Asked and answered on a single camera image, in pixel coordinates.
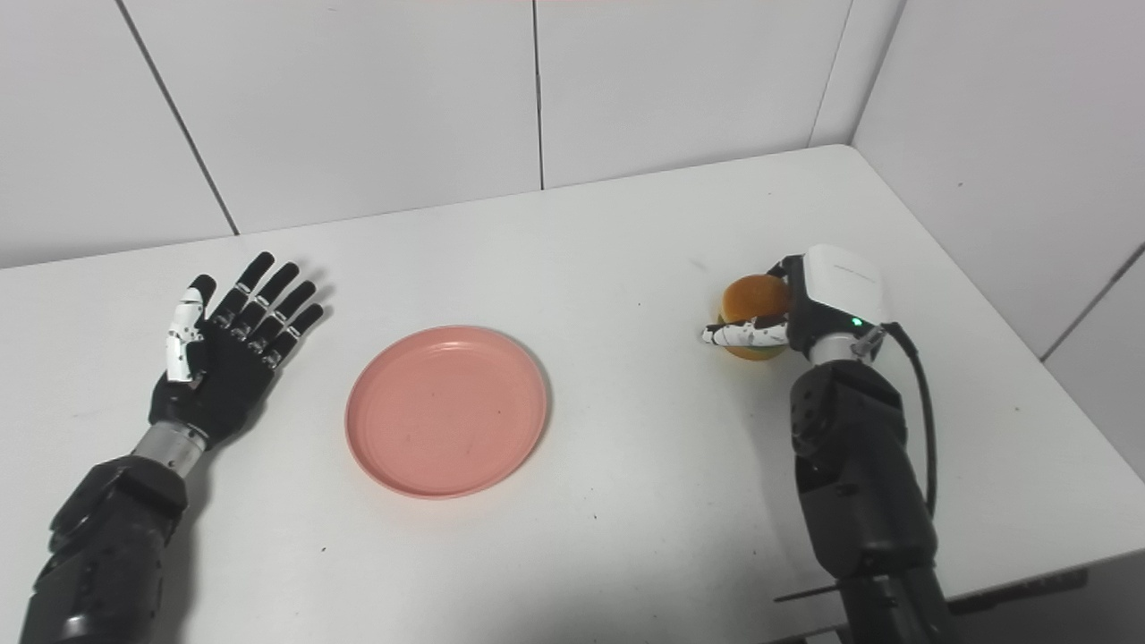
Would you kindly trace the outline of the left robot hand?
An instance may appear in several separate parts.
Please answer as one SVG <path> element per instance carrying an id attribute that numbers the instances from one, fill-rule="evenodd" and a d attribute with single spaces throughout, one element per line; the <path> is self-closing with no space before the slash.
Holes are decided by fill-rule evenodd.
<path id="1" fill-rule="evenodd" d="M 259 253 L 216 306 L 218 282 L 197 275 L 179 299 L 148 423 L 191 429 L 206 449 L 240 435 L 261 411 L 302 336 L 324 315 L 318 286 L 295 262 Z"/>

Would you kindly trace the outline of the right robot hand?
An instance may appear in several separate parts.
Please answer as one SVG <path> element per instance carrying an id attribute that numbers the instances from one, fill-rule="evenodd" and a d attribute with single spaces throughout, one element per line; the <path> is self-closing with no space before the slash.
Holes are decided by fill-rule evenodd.
<path id="1" fill-rule="evenodd" d="M 830 244 L 789 254 L 768 270 L 785 286 L 785 311 L 720 319 L 700 340 L 760 353 L 789 348 L 810 363 L 871 363 L 891 322 L 884 275 L 864 257 Z"/>

